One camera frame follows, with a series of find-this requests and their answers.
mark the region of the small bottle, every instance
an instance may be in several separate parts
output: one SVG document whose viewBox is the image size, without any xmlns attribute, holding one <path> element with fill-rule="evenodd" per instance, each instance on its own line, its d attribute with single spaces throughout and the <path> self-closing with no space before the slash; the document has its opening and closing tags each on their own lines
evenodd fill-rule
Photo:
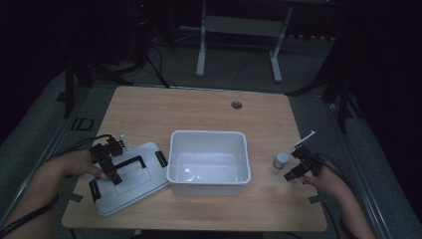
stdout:
<svg viewBox="0 0 422 239">
<path fill-rule="evenodd" d="M 273 162 L 273 167 L 280 170 L 289 162 L 289 156 L 285 152 L 277 154 L 277 158 Z"/>
</svg>

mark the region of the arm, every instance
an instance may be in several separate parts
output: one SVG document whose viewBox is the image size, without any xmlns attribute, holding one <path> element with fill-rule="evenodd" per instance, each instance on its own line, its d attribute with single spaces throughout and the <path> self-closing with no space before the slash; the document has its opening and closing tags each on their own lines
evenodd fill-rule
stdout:
<svg viewBox="0 0 422 239">
<path fill-rule="evenodd" d="M 328 167 L 323 166 L 317 177 L 301 177 L 300 181 L 332 196 L 340 208 L 341 219 L 348 231 L 357 238 L 375 238 L 353 192 Z"/>
<path fill-rule="evenodd" d="M 78 176 L 85 173 L 101 178 L 106 177 L 91 163 L 88 150 L 73 151 L 47 161 L 35 172 L 22 199 L 3 227 L 52 201 L 65 176 Z M 5 238 L 53 238 L 54 222 L 54 210 L 51 209 L 12 231 Z"/>
</svg>

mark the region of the white table leg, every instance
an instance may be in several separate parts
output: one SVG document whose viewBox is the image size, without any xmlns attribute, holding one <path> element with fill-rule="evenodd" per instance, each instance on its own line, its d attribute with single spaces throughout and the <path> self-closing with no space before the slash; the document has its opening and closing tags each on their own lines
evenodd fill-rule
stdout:
<svg viewBox="0 0 422 239">
<path fill-rule="evenodd" d="M 271 61 L 271 67 L 273 68 L 273 75 L 274 75 L 274 81 L 276 83 L 280 83 L 282 78 L 282 73 L 280 71 L 280 65 L 279 60 L 277 57 L 279 56 L 280 48 L 282 47 L 283 39 L 285 39 L 286 30 L 289 25 L 290 17 L 292 16 L 293 8 L 290 7 L 288 9 L 288 12 L 286 13 L 285 21 L 283 22 L 282 26 L 280 27 L 280 34 L 277 39 L 277 45 L 276 48 L 272 51 L 270 51 L 270 61 Z"/>
<path fill-rule="evenodd" d="M 202 20 L 201 20 L 201 46 L 199 49 L 199 56 L 198 56 L 198 64 L 196 66 L 196 76 L 203 77 L 205 71 L 205 55 L 206 55 L 206 47 L 205 47 L 205 25 L 206 25 L 206 1 L 202 1 Z"/>
</svg>

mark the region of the container lid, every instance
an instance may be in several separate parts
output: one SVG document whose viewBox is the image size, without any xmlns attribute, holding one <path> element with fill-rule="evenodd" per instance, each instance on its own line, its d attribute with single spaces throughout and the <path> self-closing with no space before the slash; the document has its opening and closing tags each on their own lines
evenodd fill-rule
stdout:
<svg viewBox="0 0 422 239">
<path fill-rule="evenodd" d="M 122 183 L 90 176 L 90 188 L 99 215 L 109 216 L 169 184 L 167 160 L 154 142 L 113 157 Z"/>
</svg>

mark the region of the dark background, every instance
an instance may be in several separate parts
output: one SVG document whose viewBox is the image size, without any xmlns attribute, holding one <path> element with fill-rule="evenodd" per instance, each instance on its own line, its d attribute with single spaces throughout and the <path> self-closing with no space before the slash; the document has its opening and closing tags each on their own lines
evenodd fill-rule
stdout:
<svg viewBox="0 0 422 239">
<path fill-rule="evenodd" d="M 170 43 L 171 26 L 199 26 L 199 1 L 121 2 L 110 6 L 106 0 L 1 1 L 0 143 L 72 54 L 105 63 L 142 55 L 142 47 L 127 48 L 134 22 L 150 21 Z M 140 3 L 148 8 L 138 9 Z M 333 73 L 350 80 L 350 91 L 421 219 L 422 4 L 361 1 L 344 7 L 342 3 L 350 2 L 297 4 L 288 34 L 337 38 L 317 80 Z M 232 7 L 230 14 L 243 11 L 247 10 Z M 142 34 L 149 30 L 143 31 L 135 40 L 140 45 Z"/>
</svg>

